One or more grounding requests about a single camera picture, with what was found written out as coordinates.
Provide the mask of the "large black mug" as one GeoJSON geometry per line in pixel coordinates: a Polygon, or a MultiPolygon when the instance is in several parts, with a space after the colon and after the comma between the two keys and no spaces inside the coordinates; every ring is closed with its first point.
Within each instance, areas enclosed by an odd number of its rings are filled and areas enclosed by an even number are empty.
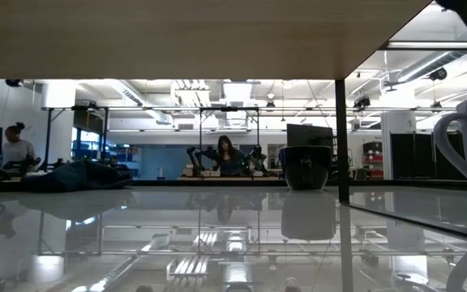
{"type": "Polygon", "coordinates": [[[332,164],[332,149],[328,146],[293,146],[279,151],[283,175],[291,190],[322,189],[332,164]]]}

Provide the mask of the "wooden shelf board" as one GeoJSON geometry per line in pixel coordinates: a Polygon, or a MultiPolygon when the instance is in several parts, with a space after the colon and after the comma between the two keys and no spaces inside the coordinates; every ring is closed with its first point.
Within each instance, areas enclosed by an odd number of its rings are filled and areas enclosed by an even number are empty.
{"type": "Polygon", "coordinates": [[[0,78],[343,79],[431,0],[0,0],[0,78]]]}

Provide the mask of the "black partition panel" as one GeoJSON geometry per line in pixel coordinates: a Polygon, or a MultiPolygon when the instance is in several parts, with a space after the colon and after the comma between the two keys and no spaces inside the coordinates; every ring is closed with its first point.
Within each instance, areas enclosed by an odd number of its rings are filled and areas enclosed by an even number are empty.
{"type": "Polygon", "coordinates": [[[440,152],[432,134],[391,134],[392,178],[466,180],[440,152]]]}

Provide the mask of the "black monitor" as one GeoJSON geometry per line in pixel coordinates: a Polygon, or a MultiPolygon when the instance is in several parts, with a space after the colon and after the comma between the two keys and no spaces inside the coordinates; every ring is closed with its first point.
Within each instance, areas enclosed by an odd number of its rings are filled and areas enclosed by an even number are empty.
{"type": "Polygon", "coordinates": [[[330,127],[287,124],[287,145],[294,146],[333,146],[333,133],[330,127]]]}

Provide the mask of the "person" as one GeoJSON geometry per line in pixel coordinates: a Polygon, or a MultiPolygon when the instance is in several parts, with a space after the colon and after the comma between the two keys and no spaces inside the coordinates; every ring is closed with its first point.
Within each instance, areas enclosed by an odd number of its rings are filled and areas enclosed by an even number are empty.
{"type": "Polygon", "coordinates": [[[228,136],[219,137],[217,144],[218,154],[220,156],[216,166],[219,168],[222,177],[241,176],[241,162],[246,154],[236,149],[228,136]]]}
{"type": "Polygon", "coordinates": [[[20,137],[25,125],[17,122],[5,130],[6,143],[2,146],[2,164],[10,162],[35,160],[35,149],[31,142],[20,137]]]}

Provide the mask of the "wooden background table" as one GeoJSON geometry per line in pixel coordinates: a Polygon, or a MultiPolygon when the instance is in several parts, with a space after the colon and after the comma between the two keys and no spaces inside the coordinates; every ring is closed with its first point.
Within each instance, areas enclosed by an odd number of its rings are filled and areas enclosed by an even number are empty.
{"type": "Polygon", "coordinates": [[[280,181],[278,177],[180,177],[177,179],[178,181],[189,182],[189,181],[205,181],[205,182],[212,182],[212,181],[239,181],[239,182],[277,182],[280,181]]]}

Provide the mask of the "dark blue cloth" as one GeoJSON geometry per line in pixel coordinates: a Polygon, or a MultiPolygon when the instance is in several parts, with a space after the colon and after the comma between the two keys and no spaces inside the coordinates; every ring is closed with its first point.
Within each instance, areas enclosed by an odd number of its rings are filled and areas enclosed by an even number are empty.
{"type": "Polygon", "coordinates": [[[79,160],[59,166],[50,173],[22,178],[24,191],[60,193],[123,188],[132,183],[129,174],[101,163],[79,160]]]}

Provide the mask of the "black station frame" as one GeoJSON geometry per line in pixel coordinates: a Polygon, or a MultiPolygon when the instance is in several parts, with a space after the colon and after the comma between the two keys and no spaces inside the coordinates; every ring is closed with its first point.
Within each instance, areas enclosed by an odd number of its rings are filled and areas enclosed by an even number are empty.
{"type": "MultiPolygon", "coordinates": [[[[199,148],[202,149],[202,146],[203,146],[203,144],[202,144],[202,134],[203,134],[202,125],[203,125],[203,122],[208,119],[208,116],[203,118],[204,112],[209,112],[210,114],[214,114],[216,111],[230,113],[230,112],[238,112],[238,111],[247,112],[249,110],[254,110],[257,113],[256,122],[259,122],[259,120],[258,120],[259,119],[259,109],[257,107],[238,108],[238,107],[234,107],[234,106],[226,106],[226,107],[200,108],[199,109],[199,148]]],[[[217,146],[214,149],[216,150],[216,159],[215,159],[214,162],[217,163],[219,161],[219,159],[220,159],[220,156],[218,154],[217,146]]],[[[258,172],[256,163],[260,162],[262,164],[263,160],[265,158],[265,156],[262,154],[262,148],[260,147],[259,144],[257,144],[248,153],[245,153],[245,154],[246,154],[246,156],[241,162],[242,175],[241,176],[235,176],[235,177],[254,177],[255,174],[258,172]]],[[[212,170],[214,172],[219,172],[219,174],[221,176],[220,170],[216,166],[216,164],[214,165],[212,170]]],[[[262,164],[261,172],[263,173],[264,171],[265,171],[265,168],[264,168],[264,166],[262,164]]]]}
{"type": "Polygon", "coordinates": [[[109,125],[109,112],[110,108],[108,106],[81,106],[81,105],[73,105],[71,107],[43,107],[43,110],[48,111],[48,116],[47,116],[47,132],[46,132],[46,137],[45,137],[45,155],[44,155],[44,160],[39,167],[39,170],[44,170],[46,171],[48,169],[48,161],[49,161],[49,149],[50,149],[50,136],[51,136],[51,129],[52,129],[52,122],[54,120],[53,118],[53,112],[60,110],[62,113],[64,111],[98,111],[98,110],[103,110],[105,112],[105,116],[103,117],[104,119],[104,126],[103,126],[103,131],[101,135],[101,158],[105,159],[107,156],[107,150],[105,149],[106,147],[106,142],[107,142],[107,133],[108,133],[108,125],[109,125]]]}

